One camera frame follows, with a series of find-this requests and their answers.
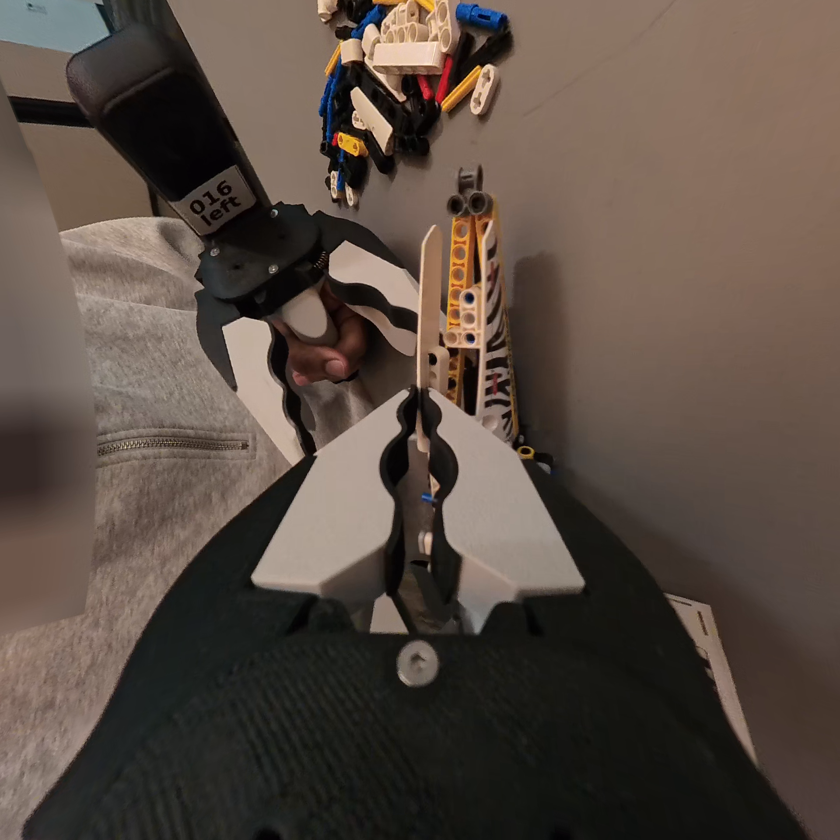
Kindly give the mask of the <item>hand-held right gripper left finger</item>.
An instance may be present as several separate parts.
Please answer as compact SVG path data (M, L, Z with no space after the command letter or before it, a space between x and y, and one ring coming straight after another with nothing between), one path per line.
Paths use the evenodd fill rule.
M386 448L408 434L417 389L394 395L315 456L255 567L257 588L316 595L348 607L385 593L394 480L383 477Z

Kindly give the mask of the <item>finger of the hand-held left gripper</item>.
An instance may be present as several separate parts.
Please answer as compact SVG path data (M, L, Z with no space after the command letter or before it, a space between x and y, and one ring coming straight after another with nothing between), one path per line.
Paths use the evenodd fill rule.
M214 369L282 454L314 455L301 397L287 378L287 343L278 331L243 317L234 305L196 296L196 334Z
M419 286L367 227L324 212L313 215L331 293L368 319L405 356L417 350Z

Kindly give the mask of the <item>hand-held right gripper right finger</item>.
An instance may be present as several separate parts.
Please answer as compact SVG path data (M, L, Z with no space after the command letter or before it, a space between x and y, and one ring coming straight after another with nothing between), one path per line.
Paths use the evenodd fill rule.
M585 582L522 460L438 392L420 392L437 483L430 570L442 603L495 607Z

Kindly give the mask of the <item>lego plane model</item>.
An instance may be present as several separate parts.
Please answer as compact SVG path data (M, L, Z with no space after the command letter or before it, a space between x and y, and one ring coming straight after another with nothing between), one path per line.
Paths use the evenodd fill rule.
M553 457L531 447L521 430L498 204L480 165L458 171L447 211L446 396L521 459L551 474Z

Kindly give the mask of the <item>zebra sticker sheet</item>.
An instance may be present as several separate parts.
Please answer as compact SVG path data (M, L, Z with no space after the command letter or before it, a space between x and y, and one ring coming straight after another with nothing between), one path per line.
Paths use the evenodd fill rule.
M735 732L752 762L758 765L757 753L711 606L703 602L690 600L684 596L668 593L665 594L665 598L672 605L688 635L692 638L698 655L703 660L707 673L714 684L731 729Z

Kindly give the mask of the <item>large pile of lego pieces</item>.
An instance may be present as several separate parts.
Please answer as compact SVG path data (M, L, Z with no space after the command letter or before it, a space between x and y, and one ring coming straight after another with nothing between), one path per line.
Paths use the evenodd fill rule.
M333 203L358 206L370 167L429 155L445 114L491 110L512 49L509 16L477 3L318 1L337 39L318 108Z

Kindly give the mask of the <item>person's left hand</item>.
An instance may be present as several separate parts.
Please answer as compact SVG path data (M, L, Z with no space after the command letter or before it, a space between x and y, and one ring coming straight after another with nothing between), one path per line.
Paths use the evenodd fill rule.
M287 343L291 378L299 386L349 380L360 369L368 347L368 328L362 316L335 297L329 287L323 286L320 295L338 331L332 347L304 343L283 321L276 323Z

